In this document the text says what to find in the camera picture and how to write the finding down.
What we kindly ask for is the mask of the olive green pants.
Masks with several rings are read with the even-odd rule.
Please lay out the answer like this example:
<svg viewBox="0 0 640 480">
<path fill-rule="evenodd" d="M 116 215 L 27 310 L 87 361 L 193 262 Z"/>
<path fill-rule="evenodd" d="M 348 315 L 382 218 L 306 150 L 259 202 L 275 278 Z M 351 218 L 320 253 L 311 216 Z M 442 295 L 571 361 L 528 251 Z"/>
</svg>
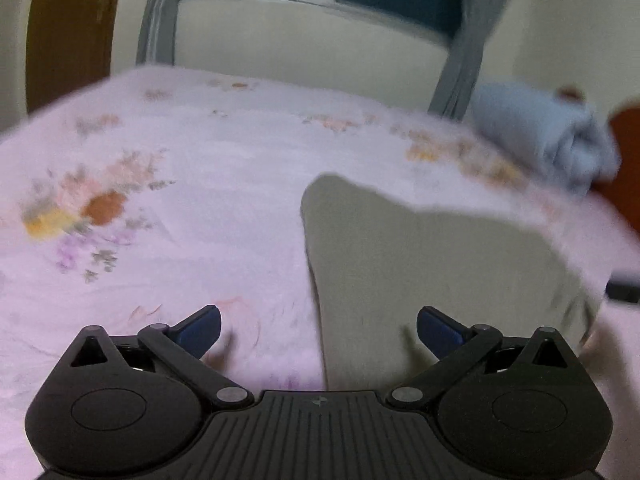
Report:
<svg viewBox="0 0 640 480">
<path fill-rule="evenodd" d="M 432 365 L 416 334 L 426 306 L 508 336 L 551 326 L 573 349 L 600 308 L 548 240 L 509 221 L 414 210 L 337 176 L 314 180 L 300 213 L 332 390 L 384 390 Z"/>
</svg>

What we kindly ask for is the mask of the pink floral bed sheet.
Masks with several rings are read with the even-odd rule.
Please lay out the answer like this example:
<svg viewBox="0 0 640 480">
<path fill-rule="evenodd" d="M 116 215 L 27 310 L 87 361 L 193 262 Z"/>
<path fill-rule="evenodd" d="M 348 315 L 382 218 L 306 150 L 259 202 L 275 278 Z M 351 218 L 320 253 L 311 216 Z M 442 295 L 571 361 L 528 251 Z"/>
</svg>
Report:
<svg viewBox="0 0 640 480">
<path fill-rule="evenodd" d="M 85 326 L 115 335 L 216 304 L 209 362 L 254 391 L 324 386 L 300 202 L 339 174 L 416 207 L 546 234 L 595 295 L 637 272 L 604 200 L 543 188 L 469 128 L 360 96 L 142 67 L 1 142 L 1 474 L 33 479 L 30 401 Z"/>
</svg>

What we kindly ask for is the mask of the folded light blue blanket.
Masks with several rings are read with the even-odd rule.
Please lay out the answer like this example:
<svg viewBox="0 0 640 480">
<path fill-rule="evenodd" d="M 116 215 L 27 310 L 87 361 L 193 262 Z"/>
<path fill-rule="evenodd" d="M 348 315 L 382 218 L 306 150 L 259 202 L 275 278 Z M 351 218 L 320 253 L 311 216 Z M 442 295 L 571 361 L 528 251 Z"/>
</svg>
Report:
<svg viewBox="0 0 640 480">
<path fill-rule="evenodd" d="M 548 183 L 584 194 L 620 170 L 611 129 L 586 104 L 493 82 L 475 88 L 470 109 L 478 133 Z"/>
</svg>

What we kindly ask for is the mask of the grey curtain left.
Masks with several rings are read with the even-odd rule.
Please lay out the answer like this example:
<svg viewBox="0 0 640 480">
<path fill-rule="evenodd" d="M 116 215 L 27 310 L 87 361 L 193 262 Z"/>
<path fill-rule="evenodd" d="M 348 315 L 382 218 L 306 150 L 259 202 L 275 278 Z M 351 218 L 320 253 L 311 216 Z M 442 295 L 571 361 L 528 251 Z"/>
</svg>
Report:
<svg viewBox="0 0 640 480">
<path fill-rule="evenodd" d="M 180 0 L 146 0 L 138 38 L 137 65 L 175 63 Z"/>
</svg>

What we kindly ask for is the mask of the grey curtain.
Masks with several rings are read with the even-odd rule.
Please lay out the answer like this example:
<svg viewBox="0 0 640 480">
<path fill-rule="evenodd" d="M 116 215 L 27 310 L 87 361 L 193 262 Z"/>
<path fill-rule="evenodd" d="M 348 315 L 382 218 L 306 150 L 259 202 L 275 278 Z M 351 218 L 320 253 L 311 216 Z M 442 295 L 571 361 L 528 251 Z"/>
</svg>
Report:
<svg viewBox="0 0 640 480">
<path fill-rule="evenodd" d="M 461 0 L 461 24 L 449 47 L 428 111 L 460 120 L 480 74 L 485 44 L 509 0 Z"/>
<path fill-rule="evenodd" d="M 146 0 L 138 38 L 137 65 L 175 63 L 180 0 Z"/>
</svg>

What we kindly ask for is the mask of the brown wooden door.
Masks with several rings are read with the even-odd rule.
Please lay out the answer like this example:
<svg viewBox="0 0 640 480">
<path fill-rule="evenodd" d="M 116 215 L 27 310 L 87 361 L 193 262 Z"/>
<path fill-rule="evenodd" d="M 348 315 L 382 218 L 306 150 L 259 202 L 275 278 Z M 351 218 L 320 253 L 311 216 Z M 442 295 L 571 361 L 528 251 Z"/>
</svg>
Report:
<svg viewBox="0 0 640 480">
<path fill-rule="evenodd" d="M 111 73 L 118 0 L 32 0 L 25 61 L 29 113 Z"/>
</svg>

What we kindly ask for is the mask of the grey curtain right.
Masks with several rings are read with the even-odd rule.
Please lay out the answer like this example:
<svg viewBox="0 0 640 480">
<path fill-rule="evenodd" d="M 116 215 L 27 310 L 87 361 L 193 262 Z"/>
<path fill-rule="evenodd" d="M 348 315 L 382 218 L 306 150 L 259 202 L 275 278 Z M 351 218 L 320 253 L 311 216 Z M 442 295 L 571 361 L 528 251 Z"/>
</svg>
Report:
<svg viewBox="0 0 640 480">
<path fill-rule="evenodd" d="M 449 47 L 428 111 L 460 120 L 480 74 L 485 44 L 509 0 L 461 0 L 461 24 Z"/>
</svg>

